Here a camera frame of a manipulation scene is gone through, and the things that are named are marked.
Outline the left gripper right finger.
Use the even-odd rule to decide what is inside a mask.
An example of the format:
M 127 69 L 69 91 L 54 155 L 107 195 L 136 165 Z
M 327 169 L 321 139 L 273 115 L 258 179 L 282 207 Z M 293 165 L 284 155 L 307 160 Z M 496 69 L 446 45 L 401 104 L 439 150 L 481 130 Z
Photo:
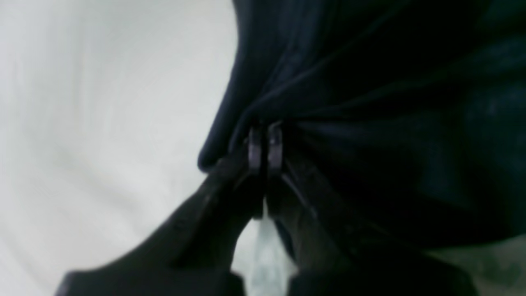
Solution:
M 321 171 L 284 144 L 279 123 L 267 127 L 269 214 L 280 223 L 299 268 L 353 269 L 378 277 L 452 280 L 464 273 L 395 238 L 352 209 Z

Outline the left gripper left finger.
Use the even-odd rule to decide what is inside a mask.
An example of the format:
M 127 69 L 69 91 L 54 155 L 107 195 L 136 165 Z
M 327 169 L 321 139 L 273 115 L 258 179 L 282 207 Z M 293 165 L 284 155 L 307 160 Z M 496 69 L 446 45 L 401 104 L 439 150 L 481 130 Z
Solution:
M 245 226 L 263 214 L 264 139 L 262 129 L 251 129 L 242 146 L 222 158 L 197 191 L 136 248 L 66 278 L 123 280 L 229 270 Z

